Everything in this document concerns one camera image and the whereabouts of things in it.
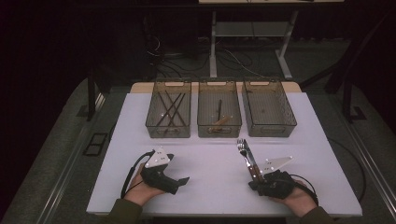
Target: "gray mesh bin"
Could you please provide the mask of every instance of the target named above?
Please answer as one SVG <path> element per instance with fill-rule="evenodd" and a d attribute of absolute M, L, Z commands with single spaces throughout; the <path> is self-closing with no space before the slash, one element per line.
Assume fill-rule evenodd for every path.
<path fill-rule="evenodd" d="M 197 122 L 199 137 L 239 136 L 242 120 L 236 82 L 233 78 L 200 79 Z"/>
<path fill-rule="evenodd" d="M 149 136 L 188 138 L 191 135 L 190 120 L 191 79 L 157 78 L 146 119 Z"/>
<path fill-rule="evenodd" d="M 297 121 L 279 77 L 245 77 L 242 94 L 249 136 L 290 136 Z"/>

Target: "metal tool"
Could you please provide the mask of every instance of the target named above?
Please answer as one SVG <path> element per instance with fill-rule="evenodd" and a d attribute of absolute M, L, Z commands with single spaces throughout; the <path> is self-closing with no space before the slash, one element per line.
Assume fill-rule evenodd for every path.
<path fill-rule="evenodd" d="M 254 182 L 264 182 L 262 177 L 262 171 L 254 160 L 253 154 L 251 153 L 250 148 L 248 147 L 248 142 L 244 138 L 239 138 L 236 140 L 236 145 L 238 147 L 239 153 L 244 157 L 247 168 L 250 172 L 251 178 Z"/>

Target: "metal frame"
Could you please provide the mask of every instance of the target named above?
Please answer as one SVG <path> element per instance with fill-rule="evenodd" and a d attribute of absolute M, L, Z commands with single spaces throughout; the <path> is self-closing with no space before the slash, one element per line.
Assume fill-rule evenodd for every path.
<path fill-rule="evenodd" d="M 283 76 L 285 78 L 292 78 L 291 76 L 291 72 L 289 70 L 288 64 L 286 63 L 285 60 L 285 53 L 286 53 L 286 49 L 288 47 L 288 44 L 290 42 L 290 38 L 291 38 L 291 34 L 293 32 L 294 29 L 294 24 L 297 20 L 297 15 L 298 15 L 298 11 L 294 10 L 291 14 L 290 17 L 290 21 L 288 22 L 287 26 L 286 26 L 286 31 L 283 34 L 283 44 L 281 46 L 280 49 L 277 49 L 275 51 L 276 54 L 276 58 L 279 62 L 280 68 L 282 69 L 282 73 Z M 235 35 L 233 35 L 233 32 L 228 32 L 228 30 L 226 29 L 226 23 L 228 24 L 233 24 L 234 22 L 222 22 L 221 24 L 217 24 L 216 22 L 216 11 L 213 11 L 212 13 L 212 33 L 211 33 L 211 46 L 210 46 L 210 76 L 211 77 L 216 77 L 218 75 L 217 72 L 217 66 L 216 66 L 216 36 L 248 36 L 251 34 L 251 36 L 256 36 L 256 32 L 248 32 L 248 34 L 244 35 L 244 34 L 240 34 L 235 33 Z M 265 33 L 265 36 L 279 36 L 279 28 L 276 28 L 275 25 L 276 23 L 274 22 L 256 22 L 256 25 L 260 25 L 260 27 L 262 29 L 271 29 L 273 28 L 273 30 L 268 30 Z M 243 22 L 239 22 L 237 23 L 237 25 L 243 27 L 244 25 L 248 24 L 249 26 L 252 26 L 253 23 L 243 23 Z"/>

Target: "white tabletop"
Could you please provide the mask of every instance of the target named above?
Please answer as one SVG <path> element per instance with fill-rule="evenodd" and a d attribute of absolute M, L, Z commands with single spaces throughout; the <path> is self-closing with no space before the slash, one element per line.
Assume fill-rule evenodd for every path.
<path fill-rule="evenodd" d="M 289 138 L 251 138 L 245 120 L 242 97 L 239 103 L 243 125 L 239 137 L 246 138 L 262 167 L 265 159 L 292 156 L 281 168 L 301 175 L 315 187 L 319 205 L 334 217 L 361 216 L 361 206 L 342 171 L 318 118 L 305 93 L 287 93 L 298 125 Z M 236 138 L 199 138 L 198 95 L 191 96 L 191 137 L 151 139 L 145 126 L 150 93 L 127 95 L 119 121 L 97 178 L 87 212 L 107 214 L 120 197 L 125 177 L 145 152 L 163 146 L 175 154 L 165 174 L 179 179 L 189 176 L 176 195 L 164 194 L 148 202 L 143 216 L 189 217 L 287 217 L 284 205 L 260 197 L 248 186 L 251 180 Z"/>

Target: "cable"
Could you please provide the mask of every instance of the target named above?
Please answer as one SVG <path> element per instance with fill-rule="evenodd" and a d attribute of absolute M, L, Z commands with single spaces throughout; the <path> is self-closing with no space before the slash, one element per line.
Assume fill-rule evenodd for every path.
<path fill-rule="evenodd" d="M 143 154 L 142 156 L 140 156 L 139 159 L 137 159 L 137 161 L 134 163 L 134 166 L 131 167 L 131 169 L 129 170 L 128 175 L 126 176 L 124 185 L 123 185 L 123 187 L 122 187 L 122 191 L 121 191 L 121 194 L 120 194 L 121 198 L 125 197 L 125 194 L 128 192 L 128 190 L 130 190 L 130 189 L 128 189 L 128 190 L 126 190 L 126 189 L 128 188 L 128 184 L 129 184 L 129 182 L 131 181 L 132 175 L 134 174 L 134 170 L 135 170 L 137 164 L 138 164 L 141 160 L 143 160 L 143 158 L 145 158 L 145 157 L 147 157 L 147 156 L 151 156 L 153 153 L 154 153 L 154 150 L 152 150 L 152 151 L 150 151 L 150 152 L 146 152 L 145 154 Z"/>
<path fill-rule="evenodd" d="M 255 72 L 253 72 L 253 71 L 251 71 L 250 69 L 248 69 L 248 68 L 246 68 L 229 50 L 227 50 L 227 49 L 225 49 L 225 51 L 226 52 L 228 52 L 231 56 L 233 56 L 234 58 L 235 58 L 235 60 L 243 67 L 243 68 L 245 68 L 245 70 L 247 70 L 249 73 L 251 73 L 251 74 L 254 74 L 254 75 L 256 75 L 256 76 L 259 76 L 259 77 L 264 77 L 263 75 L 260 75 L 260 74 L 258 74 L 258 73 L 255 73 Z"/>
<path fill-rule="evenodd" d="M 125 192 L 124 196 L 125 196 L 131 189 L 133 189 L 134 187 L 138 186 L 138 185 L 141 184 L 141 183 L 143 183 L 143 180 L 141 180 L 139 183 L 137 183 L 137 184 L 131 186 L 131 188 L 128 189 L 128 190 Z"/>
<path fill-rule="evenodd" d="M 309 184 L 309 186 L 311 186 L 311 188 L 312 188 L 312 190 L 314 191 L 314 193 L 315 194 L 317 194 L 317 192 L 315 191 L 315 188 L 314 188 L 314 186 L 311 184 L 311 182 L 309 182 L 307 179 L 305 179 L 305 178 L 303 178 L 302 176 L 300 176 L 300 175 L 291 175 L 291 176 L 297 176 L 297 177 L 299 177 L 299 178 L 301 178 L 301 179 L 303 179 L 303 180 L 305 180 L 305 182 L 306 183 L 308 183 Z"/>
<path fill-rule="evenodd" d="M 350 151 L 347 147 L 345 147 L 344 145 L 342 145 L 341 143 L 339 143 L 338 141 L 328 137 L 327 139 L 331 140 L 332 142 L 334 142 L 336 145 L 338 145 L 339 147 L 343 148 L 346 152 L 349 153 L 349 155 L 355 160 L 355 162 L 359 165 L 359 168 L 361 169 L 361 178 L 362 178 L 362 182 L 363 182 L 363 187 L 361 190 L 361 196 L 359 196 L 359 203 L 361 203 L 361 200 L 364 197 L 364 194 L 366 192 L 366 174 L 364 173 L 364 169 L 363 166 L 361 165 L 361 163 L 359 162 L 358 158 L 352 153 L 352 151 Z"/>
<path fill-rule="evenodd" d="M 166 64 L 163 64 L 163 63 L 160 63 L 159 65 L 172 69 L 179 77 L 181 77 L 181 74 L 175 68 L 168 66 Z"/>
<path fill-rule="evenodd" d="M 188 71 L 188 72 L 193 72 L 193 71 L 198 71 L 198 70 L 201 70 L 202 68 L 204 68 L 205 65 L 206 65 L 206 63 L 207 63 L 207 61 L 208 61 L 208 59 L 209 59 L 209 55 L 207 55 L 207 57 L 205 57 L 205 61 L 204 61 L 204 63 L 203 63 L 201 66 L 199 66 L 199 67 L 197 67 L 197 68 L 192 68 L 192 69 L 183 68 L 183 67 L 181 67 L 180 65 L 178 65 L 178 64 L 176 64 L 176 63 L 170 62 L 169 60 L 163 60 L 163 62 L 164 62 L 164 63 L 171 63 L 172 65 L 178 67 L 178 68 L 181 69 L 181 70 Z"/>

